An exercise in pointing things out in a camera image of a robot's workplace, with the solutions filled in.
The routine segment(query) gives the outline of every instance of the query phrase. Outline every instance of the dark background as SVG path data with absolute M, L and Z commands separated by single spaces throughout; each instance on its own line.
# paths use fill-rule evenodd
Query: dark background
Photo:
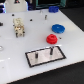
M 84 31 L 84 7 L 61 9 L 61 11 Z M 45 72 L 10 84 L 84 84 L 84 62 Z

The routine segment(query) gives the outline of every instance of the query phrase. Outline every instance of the hole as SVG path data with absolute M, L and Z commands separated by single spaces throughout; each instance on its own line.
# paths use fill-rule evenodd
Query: hole
M 12 16 L 15 16 L 14 14 L 12 14 Z
M 61 37 L 59 37 L 59 39 L 62 39 Z
M 32 19 L 30 19 L 30 21 L 33 21 Z

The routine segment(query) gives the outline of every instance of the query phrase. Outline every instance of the red cap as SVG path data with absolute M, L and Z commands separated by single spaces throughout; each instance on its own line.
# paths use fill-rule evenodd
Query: red cap
M 56 44 L 57 43 L 57 37 L 54 35 L 54 34 L 50 34 L 46 41 L 49 43 L 49 44 Z

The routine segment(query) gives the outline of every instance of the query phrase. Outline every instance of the black backdrop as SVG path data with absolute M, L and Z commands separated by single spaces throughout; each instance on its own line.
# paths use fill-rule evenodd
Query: black backdrop
M 61 9 L 61 11 L 84 31 L 84 7 Z M 45 72 L 10 84 L 84 84 L 84 62 Z

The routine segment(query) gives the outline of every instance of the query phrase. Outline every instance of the small hole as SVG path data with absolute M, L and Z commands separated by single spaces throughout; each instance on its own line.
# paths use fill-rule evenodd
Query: small hole
M 12 14 L 12 16 L 15 16 L 14 14 Z
M 59 37 L 59 39 L 62 39 L 61 37 Z
M 30 19 L 30 21 L 33 21 L 32 19 Z

